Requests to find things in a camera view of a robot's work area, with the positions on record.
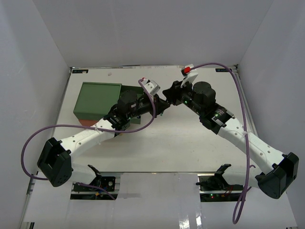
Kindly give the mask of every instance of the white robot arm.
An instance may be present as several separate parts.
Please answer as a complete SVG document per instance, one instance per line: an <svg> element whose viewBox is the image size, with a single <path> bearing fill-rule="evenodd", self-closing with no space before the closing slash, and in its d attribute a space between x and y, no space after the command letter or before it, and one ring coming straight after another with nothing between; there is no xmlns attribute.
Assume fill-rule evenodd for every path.
<svg viewBox="0 0 305 229"><path fill-rule="evenodd" d="M216 103L216 92L207 82L192 85L197 71L193 65L182 68L183 81L173 82L171 88L164 90L166 101L172 105L184 104L199 115L200 122L207 129L228 140L246 153L246 140L243 125L226 108ZM280 198L295 180L299 158L294 153L284 153L270 147L253 133L249 138L250 158L259 168L250 168L249 185L260 188L272 198ZM201 188L215 184L219 188L245 182L245 168L222 165L208 181L198 182Z"/></svg>
<svg viewBox="0 0 305 229"><path fill-rule="evenodd" d="M170 107L168 103L159 98L157 92L160 87L156 82L143 78L142 84L154 101L156 116ZM91 165L76 164L75 159L100 142L116 137L114 130L125 131L130 125L131 118L145 113L153 114L148 95L143 94L138 98L136 92L125 91L109 113L92 126L94 129L84 130L59 141L55 138L49 139L37 165L54 187L58 187L68 180L84 184L98 184L98 180L101 178L99 171Z"/></svg>

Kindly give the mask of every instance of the white enclosure wall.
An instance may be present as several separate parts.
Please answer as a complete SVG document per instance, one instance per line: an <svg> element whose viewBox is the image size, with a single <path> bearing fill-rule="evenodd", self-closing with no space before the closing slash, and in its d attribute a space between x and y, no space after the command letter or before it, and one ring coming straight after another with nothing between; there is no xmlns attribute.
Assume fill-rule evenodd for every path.
<svg viewBox="0 0 305 229"><path fill-rule="evenodd" d="M273 0L34 0L66 63L239 63Z"/></svg>
<svg viewBox="0 0 305 229"><path fill-rule="evenodd" d="M0 1L0 228L18 228L29 184L20 152L37 129L55 122L69 68L32 0ZM33 140L26 166L49 136Z"/></svg>
<svg viewBox="0 0 305 229"><path fill-rule="evenodd" d="M287 191L299 228L305 228L304 65L305 2L275 0L241 61L240 76L259 136L300 158Z"/></svg>

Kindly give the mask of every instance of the green lid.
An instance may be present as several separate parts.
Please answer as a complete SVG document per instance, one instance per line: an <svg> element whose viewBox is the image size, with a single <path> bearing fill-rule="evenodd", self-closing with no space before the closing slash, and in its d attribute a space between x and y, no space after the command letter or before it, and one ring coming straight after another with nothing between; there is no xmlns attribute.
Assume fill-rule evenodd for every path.
<svg viewBox="0 0 305 229"><path fill-rule="evenodd" d="M120 83L84 82L73 113L78 119L100 120L118 102L121 86Z"/></svg>

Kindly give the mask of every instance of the green box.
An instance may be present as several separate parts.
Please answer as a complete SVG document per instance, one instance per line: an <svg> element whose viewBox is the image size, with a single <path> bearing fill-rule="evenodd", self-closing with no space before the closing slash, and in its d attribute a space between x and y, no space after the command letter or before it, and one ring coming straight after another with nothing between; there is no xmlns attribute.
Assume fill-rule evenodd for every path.
<svg viewBox="0 0 305 229"><path fill-rule="evenodd" d="M141 87L121 83L83 82L73 113L81 120L98 121L108 114L111 107L118 102L120 94L127 90L135 91L138 97L143 94ZM131 123L140 124L141 120L134 118Z"/></svg>

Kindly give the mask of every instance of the red cap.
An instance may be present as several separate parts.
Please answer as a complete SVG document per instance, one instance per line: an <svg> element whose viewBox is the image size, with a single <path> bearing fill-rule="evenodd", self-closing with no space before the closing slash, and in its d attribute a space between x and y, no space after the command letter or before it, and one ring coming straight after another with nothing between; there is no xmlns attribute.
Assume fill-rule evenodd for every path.
<svg viewBox="0 0 305 229"><path fill-rule="evenodd" d="M187 74L187 73L190 72L190 70L191 70L191 68L190 68L190 67L187 67L187 68L184 69L184 73Z"/></svg>

